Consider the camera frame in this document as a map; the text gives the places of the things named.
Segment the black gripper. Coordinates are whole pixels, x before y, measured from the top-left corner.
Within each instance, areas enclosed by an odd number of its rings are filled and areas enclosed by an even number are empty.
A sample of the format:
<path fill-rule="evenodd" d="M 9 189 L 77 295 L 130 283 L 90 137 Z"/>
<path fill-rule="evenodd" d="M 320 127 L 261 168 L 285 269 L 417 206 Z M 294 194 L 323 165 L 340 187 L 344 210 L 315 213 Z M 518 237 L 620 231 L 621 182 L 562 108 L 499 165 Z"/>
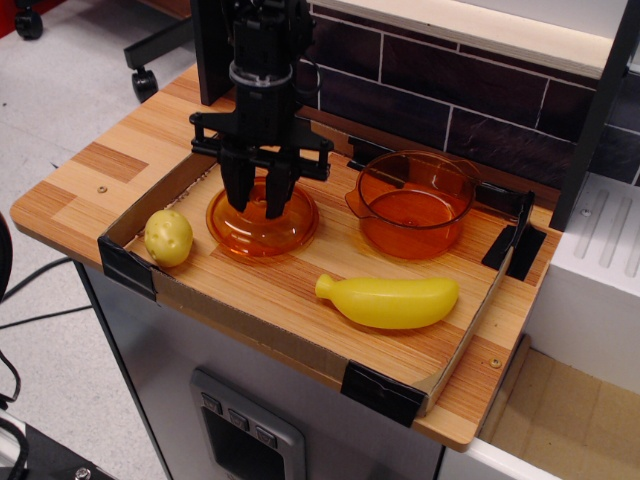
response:
<path fill-rule="evenodd" d="M 232 75 L 235 107 L 226 113 L 196 112 L 192 151 L 220 164 L 229 204 L 244 212 L 256 170 L 267 171 L 266 218 L 283 215 L 300 178 L 325 181 L 334 144 L 298 118 L 291 78 Z"/>

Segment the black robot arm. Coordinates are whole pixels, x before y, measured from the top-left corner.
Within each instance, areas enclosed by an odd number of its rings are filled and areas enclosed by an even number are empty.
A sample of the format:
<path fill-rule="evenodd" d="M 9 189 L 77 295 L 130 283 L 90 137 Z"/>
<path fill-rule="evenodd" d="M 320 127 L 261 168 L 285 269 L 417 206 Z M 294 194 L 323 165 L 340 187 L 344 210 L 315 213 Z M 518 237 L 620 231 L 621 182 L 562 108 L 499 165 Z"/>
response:
<path fill-rule="evenodd" d="M 194 1 L 200 97 L 235 90 L 230 113 L 194 113 L 192 149 L 216 157 L 230 205 L 245 210 L 256 169 L 266 170 L 266 217 L 283 215 L 300 178 L 329 176 L 332 141 L 298 117 L 296 65 L 313 43 L 304 1 Z"/>

